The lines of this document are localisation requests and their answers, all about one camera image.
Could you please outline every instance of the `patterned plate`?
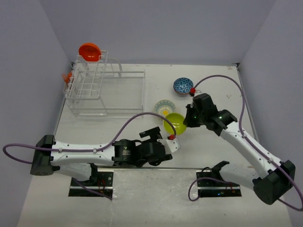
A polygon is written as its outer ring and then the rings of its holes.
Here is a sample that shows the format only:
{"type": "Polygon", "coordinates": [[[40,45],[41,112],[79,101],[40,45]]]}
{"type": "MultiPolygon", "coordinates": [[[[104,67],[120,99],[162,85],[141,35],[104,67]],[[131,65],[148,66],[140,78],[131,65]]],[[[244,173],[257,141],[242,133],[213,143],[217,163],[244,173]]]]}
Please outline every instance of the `patterned plate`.
{"type": "Polygon", "coordinates": [[[186,95],[190,92],[190,89],[194,86],[194,83],[185,77],[176,79],[174,82],[174,90],[180,95],[186,95]]]}
{"type": "Polygon", "coordinates": [[[164,99],[156,103],[154,111],[156,114],[166,117],[175,112],[175,109],[175,104],[172,101],[164,99]]]}

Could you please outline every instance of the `green bowl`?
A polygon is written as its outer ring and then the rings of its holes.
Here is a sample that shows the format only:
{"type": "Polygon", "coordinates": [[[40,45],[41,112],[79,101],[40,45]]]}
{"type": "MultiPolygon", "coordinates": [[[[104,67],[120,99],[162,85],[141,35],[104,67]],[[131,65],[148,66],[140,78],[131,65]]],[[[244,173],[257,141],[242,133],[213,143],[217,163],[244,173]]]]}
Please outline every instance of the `green bowl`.
{"type": "MultiPolygon", "coordinates": [[[[186,126],[183,124],[184,117],[182,115],[178,113],[170,113],[166,116],[166,119],[172,123],[172,125],[176,129],[177,135],[181,135],[185,132],[186,126]]],[[[174,134],[173,129],[166,121],[163,121],[163,126],[170,135],[174,134]]]]}

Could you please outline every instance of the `white wire dish rack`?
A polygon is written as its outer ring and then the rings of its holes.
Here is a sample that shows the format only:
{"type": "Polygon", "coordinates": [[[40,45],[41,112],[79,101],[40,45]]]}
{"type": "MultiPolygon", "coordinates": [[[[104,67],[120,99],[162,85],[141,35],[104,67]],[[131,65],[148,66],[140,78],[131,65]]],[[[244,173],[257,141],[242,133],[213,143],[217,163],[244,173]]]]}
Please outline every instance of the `white wire dish rack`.
{"type": "Polygon", "coordinates": [[[72,113],[85,118],[124,118],[142,113],[145,71],[123,71],[117,59],[108,58],[107,51],[101,52],[98,62],[87,62],[82,56],[75,61],[65,87],[66,103],[72,113]]]}

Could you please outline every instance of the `bowl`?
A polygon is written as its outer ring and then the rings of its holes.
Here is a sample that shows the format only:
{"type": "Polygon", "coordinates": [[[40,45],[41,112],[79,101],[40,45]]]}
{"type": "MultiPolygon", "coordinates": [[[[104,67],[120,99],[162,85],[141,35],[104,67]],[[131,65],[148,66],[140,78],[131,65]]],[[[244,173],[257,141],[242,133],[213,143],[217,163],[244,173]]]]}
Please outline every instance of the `bowl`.
{"type": "Polygon", "coordinates": [[[163,99],[156,103],[154,112],[156,114],[160,114],[163,117],[166,117],[167,115],[175,112],[175,104],[167,99],[163,99]]]}
{"type": "Polygon", "coordinates": [[[99,61],[101,59],[101,50],[93,43],[86,43],[79,47],[79,55],[86,61],[99,61]]]}
{"type": "Polygon", "coordinates": [[[193,86],[194,83],[189,78],[185,78],[185,77],[176,79],[173,85],[175,92],[181,96],[185,96],[189,94],[190,89],[193,86]]]}
{"type": "MultiPolygon", "coordinates": [[[[177,135],[181,135],[185,132],[186,126],[183,124],[184,117],[182,115],[178,113],[170,113],[166,116],[166,119],[172,123],[172,125],[176,129],[177,135]]],[[[174,134],[173,129],[166,121],[163,121],[163,126],[170,135],[174,134]]]]}

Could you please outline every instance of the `white floor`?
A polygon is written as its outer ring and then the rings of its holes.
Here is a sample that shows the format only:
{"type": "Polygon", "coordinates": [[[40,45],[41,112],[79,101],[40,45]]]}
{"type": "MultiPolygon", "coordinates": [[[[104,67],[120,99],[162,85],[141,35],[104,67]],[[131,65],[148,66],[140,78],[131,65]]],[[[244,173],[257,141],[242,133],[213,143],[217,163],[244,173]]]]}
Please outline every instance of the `white floor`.
{"type": "MultiPolygon", "coordinates": [[[[146,71],[145,111],[152,112],[161,99],[173,101],[176,112],[185,116],[190,97],[179,97],[173,89],[175,79],[188,77],[194,84],[200,79],[223,74],[239,81],[235,67],[187,65],[123,65],[124,70],[146,71]]],[[[237,87],[226,79],[209,79],[197,89],[211,95],[219,110],[228,109],[237,118],[241,96],[237,87]]],[[[56,140],[68,143],[96,144],[109,142],[125,120],[83,121],[65,106],[56,140]]],[[[153,116],[134,120],[120,139],[139,139],[138,133],[160,126],[153,116]]],[[[243,126],[251,135],[252,126],[245,112],[243,126]]],[[[182,149],[172,160],[159,167],[212,167],[222,160],[242,166],[250,164],[227,142],[204,127],[187,129],[179,136],[182,149]]],[[[114,199],[68,197],[70,178],[62,175],[33,177],[23,207],[20,227],[46,226],[291,226],[287,209],[276,202],[263,204],[244,187],[242,197],[204,198],[190,202],[187,190],[195,179],[194,170],[116,170],[114,199]]]]}

